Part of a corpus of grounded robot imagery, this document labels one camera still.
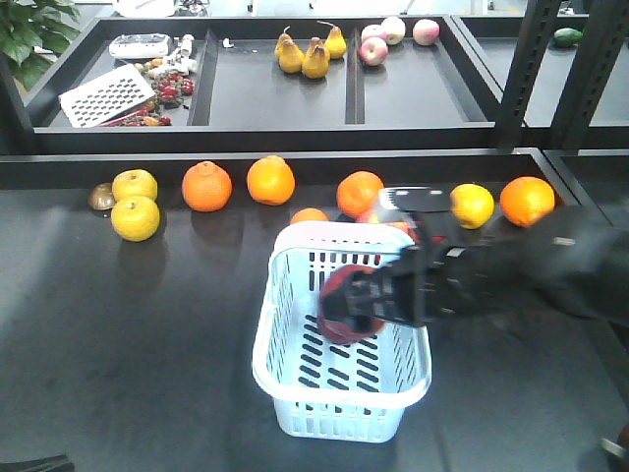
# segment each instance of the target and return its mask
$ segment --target black tray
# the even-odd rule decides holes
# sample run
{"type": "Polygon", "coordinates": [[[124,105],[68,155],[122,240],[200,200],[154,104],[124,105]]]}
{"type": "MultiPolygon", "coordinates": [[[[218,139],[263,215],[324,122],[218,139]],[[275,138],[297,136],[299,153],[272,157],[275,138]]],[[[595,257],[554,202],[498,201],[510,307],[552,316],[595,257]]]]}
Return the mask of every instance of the black tray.
{"type": "MultiPolygon", "coordinates": [[[[295,211],[339,217],[336,184],[358,168],[387,185],[476,181],[495,196],[514,177],[538,175],[575,203],[536,149],[284,156],[298,188],[283,206],[247,194],[259,154],[0,158],[3,460],[63,451],[94,472],[570,470],[583,460],[603,470],[597,444],[626,417],[614,384],[626,370],[608,368],[590,331],[611,359],[626,357],[608,326],[558,314],[430,326],[432,385],[391,442],[282,433],[251,356],[268,258],[295,211]],[[215,213],[190,211],[179,190],[185,169],[205,158],[234,180],[215,213]],[[133,167],[157,177],[163,214],[138,244],[86,206],[89,188],[133,167]]],[[[489,228],[504,234],[502,219],[489,228]]]]}
{"type": "Polygon", "coordinates": [[[544,153],[581,205],[598,207],[612,225],[629,229],[628,149],[544,153]]]}
{"type": "MultiPolygon", "coordinates": [[[[553,28],[583,30],[587,15],[560,16],[553,28]]],[[[453,21],[470,40],[481,60],[487,65],[495,82],[504,89],[509,67],[515,52],[521,17],[453,17],[453,21]]],[[[531,127],[548,127],[576,52],[575,48],[561,49],[550,42],[527,108],[525,121],[531,127]]],[[[626,73],[629,69],[629,48],[623,46],[609,81],[600,99],[592,126],[629,127],[629,91],[626,73]]]]}
{"type": "Polygon", "coordinates": [[[362,28],[380,19],[332,19],[349,49],[320,81],[284,74],[272,53],[288,25],[304,47],[313,35],[326,37],[329,27],[315,18],[98,19],[31,91],[26,108],[41,153],[485,147],[498,87],[452,20],[432,18],[441,27],[435,46],[415,44],[417,19],[405,18],[409,37],[377,68],[363,66],[357,48],[362,28]],[[121,65],[107,52],[117,35],[156,31],[197,40],[197,88],[190,110],[173,112],[176,128],[71,128],[57,96],[121,65]],[[224,38],[234,47],[223,47],[224,38]],[[374,131],[381,133],[369,138],[374,131]],[[336,136],[322,140],[325,132],[336,136]]]}

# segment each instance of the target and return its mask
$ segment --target green vegetable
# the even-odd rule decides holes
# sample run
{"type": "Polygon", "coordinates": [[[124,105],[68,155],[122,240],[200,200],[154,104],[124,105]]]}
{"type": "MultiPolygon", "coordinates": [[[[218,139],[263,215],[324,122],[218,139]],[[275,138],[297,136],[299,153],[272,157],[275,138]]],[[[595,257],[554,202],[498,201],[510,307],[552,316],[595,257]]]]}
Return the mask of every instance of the green vegetable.
{"type": "Polygon", "coordinates": [[[583,34],[578,29],[562,28],[554,32],[552,40],[557,47],[572,47],[581,39],[583,34]]]}

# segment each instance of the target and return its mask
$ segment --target white plastic basket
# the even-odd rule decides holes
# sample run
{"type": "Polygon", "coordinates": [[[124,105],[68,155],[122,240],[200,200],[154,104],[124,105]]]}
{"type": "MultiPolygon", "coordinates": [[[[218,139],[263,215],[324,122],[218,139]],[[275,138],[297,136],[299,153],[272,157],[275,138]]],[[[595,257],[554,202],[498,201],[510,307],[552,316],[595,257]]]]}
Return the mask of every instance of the white plastic basket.
{"type": "Polygon", "coordinates": [[[340,266],[381,266],[413,241],[383,224],[305,221],[277,237],[257,327],[253,373],[296,437],[383,443],[430,385],[428,332],[386,324],[350,346],[316,327],[319,287],[340,266]]]}

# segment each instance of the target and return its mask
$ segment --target pear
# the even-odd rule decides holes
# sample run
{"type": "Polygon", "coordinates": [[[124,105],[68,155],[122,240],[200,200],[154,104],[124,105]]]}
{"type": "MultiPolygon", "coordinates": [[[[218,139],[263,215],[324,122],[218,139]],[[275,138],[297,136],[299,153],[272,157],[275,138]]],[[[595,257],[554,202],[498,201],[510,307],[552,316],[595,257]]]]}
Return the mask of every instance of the pear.
{"type": "Polygon", "coordinates": [[[275,57],[277,59],[279,59],[279,51],[282,48],[282,43],[286,40],[286,39],[293,39],[286,31],[288,31],[288,28],[290,28],[290,26],[286,27],[284,29],[284,31],[279,35],[279,37],[277,38],[277,42],[275,43],[275,57]]]}
{"type": "Polygon", "coordinates": [[[313,36],[311,38],[311,45],[309,46],[308,50],[306,51],[306,55],[308,56],[309,54],[313,54],[313,51],[315,50],[316,46],[321,46],[324,49],[324,54],[325,57],[327,58],[327,60],[330,60],[330,51],[327,49],[327,47],[325,47],[325,45],[323,44],[323,41],[321,40],[320,37],[317,36],[313,36]]]}
{"type": "Polygon", "coordinates": [[[341,28],[337,25],[333,25],[332,23],[327,22],[318,22],[322,25],[328,25],[331,27],[330,33],[327,35],[327,39],[323,44],[328,51],[330,51],[330,58],[332,59],[340,59],[347,51],[347,42],[345,42],[345,38],[343,37],[343,33],[341,32],[341,28]]]}
{"type": "Polygon", "coordinates": [[[295,74],[302,70],[304,53],[292,39],[285,39],[279,51],[279,67],[287,74],[295,74]]]}
{"type": "Polygon", "coordinates": [[[325,77],[330,68],[330,61],[325,53],[329,51],[324,46],[317,44],[311,54],[307,54],[302,64],[302,72],[309,79],[321,79],[325,77]]]}

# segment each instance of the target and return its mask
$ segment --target robotic arm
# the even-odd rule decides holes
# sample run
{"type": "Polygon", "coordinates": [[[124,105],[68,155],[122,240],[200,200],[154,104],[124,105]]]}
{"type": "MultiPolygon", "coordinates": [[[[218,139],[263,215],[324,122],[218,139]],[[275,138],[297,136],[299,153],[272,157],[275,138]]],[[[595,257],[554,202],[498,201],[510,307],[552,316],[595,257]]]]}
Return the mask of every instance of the robotic arm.
{"type": "Polygon", "coordinates": [[[320,305],[355,332],[369,317],[421,326],[541,307],[629,325],[629,231],[560,207],[512,239],[405,248],[372,273],[353,272],[320,305]]]}

